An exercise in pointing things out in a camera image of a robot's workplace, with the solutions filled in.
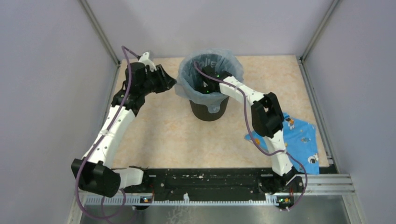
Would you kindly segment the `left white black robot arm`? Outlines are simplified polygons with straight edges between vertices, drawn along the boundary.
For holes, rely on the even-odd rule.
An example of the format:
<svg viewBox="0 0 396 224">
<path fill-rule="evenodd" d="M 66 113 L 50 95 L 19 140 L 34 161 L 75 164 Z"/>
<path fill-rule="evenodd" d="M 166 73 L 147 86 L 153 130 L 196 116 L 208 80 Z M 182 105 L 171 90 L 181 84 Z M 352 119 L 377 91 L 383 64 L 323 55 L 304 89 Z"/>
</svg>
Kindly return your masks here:
<svg viewBox="0 0 396 224">
<path fill-rule="evenodd" d="M 115 93 L 108 117 L 93 146 L 82 159 L 71 164 L 77 189 L 113 197 L 120 189 L 132 186 L 137 192 L 149 189 L 150 181 L 139 167 L 112 169 L 110 166 L 120 142 L 150 93 L 170 90 L 177 83 L 161 64 L 153 70 L 142 62 L 130 63 L 121 89 Z"/>
</svg>

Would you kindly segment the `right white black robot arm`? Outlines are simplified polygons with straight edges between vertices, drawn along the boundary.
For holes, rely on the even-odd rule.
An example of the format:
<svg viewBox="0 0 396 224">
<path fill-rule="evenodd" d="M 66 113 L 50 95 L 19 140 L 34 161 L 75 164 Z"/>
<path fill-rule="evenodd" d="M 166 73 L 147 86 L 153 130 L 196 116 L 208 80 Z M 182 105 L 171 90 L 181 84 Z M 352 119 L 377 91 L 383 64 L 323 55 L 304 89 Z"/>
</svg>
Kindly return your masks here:
<svg viewBox="0 0 396 224">
<path fill-rule="evenodd" d="M 238 81 L 229 72 L 217 73 L 210 66 L 194 66 L 210 90 L 237 100 L 246 112 L 251 111 L 251 121 L 246 120 L 248 134 L 255 146 L 271 158 L 274 187 L 287 192 L 293 185 L 297 172 L 293 167 L 283 137 L 284 115 L 276 94 L 255 91 Z"/>
</svg>

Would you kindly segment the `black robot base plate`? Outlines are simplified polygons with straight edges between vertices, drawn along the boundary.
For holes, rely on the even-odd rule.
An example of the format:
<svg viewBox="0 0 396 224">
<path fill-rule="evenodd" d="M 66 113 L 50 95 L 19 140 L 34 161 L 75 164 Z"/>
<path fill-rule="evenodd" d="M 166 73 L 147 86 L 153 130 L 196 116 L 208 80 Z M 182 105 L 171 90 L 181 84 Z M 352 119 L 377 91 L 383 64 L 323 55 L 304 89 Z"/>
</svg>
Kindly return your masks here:
<svg viewBox="0 0 396 224">
<path fill-rule="evenodd" d="M 270 168 L 148 168 L 142 183 L 125 192 L 153 193 L 159 201 L 181 200 L 185 193 L 193 201 L 245 201 L 276 193 L 295 196 L 303 187 L 299 175 L 281 185 Z"/>
</svg>

